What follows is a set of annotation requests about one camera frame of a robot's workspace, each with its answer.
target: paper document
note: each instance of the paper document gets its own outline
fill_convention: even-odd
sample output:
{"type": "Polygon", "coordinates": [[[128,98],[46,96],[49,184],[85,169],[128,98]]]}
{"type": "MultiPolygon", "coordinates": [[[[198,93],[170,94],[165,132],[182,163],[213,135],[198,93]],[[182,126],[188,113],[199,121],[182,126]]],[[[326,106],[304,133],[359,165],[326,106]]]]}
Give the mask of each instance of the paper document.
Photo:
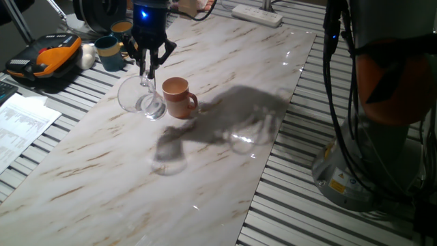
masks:
{"type": "Polygon", "coordinates": [[[59,116],[43,102],[11,96],[0,107],[0,174],[59,116]]]}

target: white marble surface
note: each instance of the white marble surface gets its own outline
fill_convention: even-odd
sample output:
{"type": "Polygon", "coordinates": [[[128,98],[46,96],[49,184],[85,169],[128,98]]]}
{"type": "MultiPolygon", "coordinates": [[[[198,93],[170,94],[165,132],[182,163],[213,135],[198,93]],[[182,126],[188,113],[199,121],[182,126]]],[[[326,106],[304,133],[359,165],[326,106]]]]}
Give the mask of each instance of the white marble surface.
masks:
{"type": "Polygon", "coordinates": [[[167,33],[158,91],[184,77],[200,112],[127,113],[121,79],[0,205],[0,245],[235,244],[315,35],[216,16],[167,33]],[[186,168],[154,172],[157,151],[186,168]]]}

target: yellow label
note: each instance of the yellow label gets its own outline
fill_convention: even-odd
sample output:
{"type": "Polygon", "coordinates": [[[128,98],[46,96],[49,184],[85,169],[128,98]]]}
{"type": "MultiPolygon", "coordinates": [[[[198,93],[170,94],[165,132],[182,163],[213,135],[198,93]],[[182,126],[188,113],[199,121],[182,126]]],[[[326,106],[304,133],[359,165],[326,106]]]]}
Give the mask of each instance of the yellow label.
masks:
{"type": "Polygon", "coordinates": [[[329,186],[331,188],[333,188],[334,190],[340,192],[341,194],[344,193],[345,186],[340,184],[339,182],[333,180],[333,179],[330,181],[329,186]]]}

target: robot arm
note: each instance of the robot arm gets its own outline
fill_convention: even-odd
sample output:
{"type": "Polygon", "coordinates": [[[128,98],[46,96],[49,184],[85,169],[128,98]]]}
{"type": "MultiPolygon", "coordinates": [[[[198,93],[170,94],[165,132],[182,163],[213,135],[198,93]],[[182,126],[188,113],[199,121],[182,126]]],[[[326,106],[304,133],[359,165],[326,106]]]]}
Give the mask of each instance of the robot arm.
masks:
{"type": "Polygon", "coordinates": [[[140,75],[145,72],[147,50],[150,54],[148,79],[154,79],[154,71],[162,65],[176,48],[176,43],[167,39],[165,25],[167,22],[167,0],[136,0],[133,1],[132,37],[124,36],[123,43],[131,58],[139,62],[140,75]],[[158,49],[165,45],[165,54],[158,57],[158,49]]]}

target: blue mug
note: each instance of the blue mug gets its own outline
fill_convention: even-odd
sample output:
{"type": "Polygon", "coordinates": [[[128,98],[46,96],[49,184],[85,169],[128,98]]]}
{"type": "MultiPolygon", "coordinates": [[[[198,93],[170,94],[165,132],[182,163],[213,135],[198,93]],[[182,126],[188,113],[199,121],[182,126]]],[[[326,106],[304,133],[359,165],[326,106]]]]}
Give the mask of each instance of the blue mug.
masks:
{"type": "Polygon", "coordinates": [[[117,72],[124,67],[124,60],[116,37],[106,36],[99,38],[94,43],[94,46],[106,71],[117,72]]]}

